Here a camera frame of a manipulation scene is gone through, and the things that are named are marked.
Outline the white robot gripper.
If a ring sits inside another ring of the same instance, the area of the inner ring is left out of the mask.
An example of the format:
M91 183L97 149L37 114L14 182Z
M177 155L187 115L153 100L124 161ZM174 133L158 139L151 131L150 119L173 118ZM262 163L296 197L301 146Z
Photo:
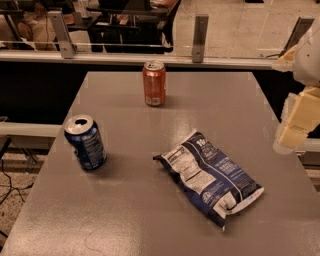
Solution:
M296 81L305 86L316 86L305 87L299 94L289 93L284 102L273 149L279 154L290 154L320 124L320 19L313 21L297 46L279 57L272 69L293 70Z

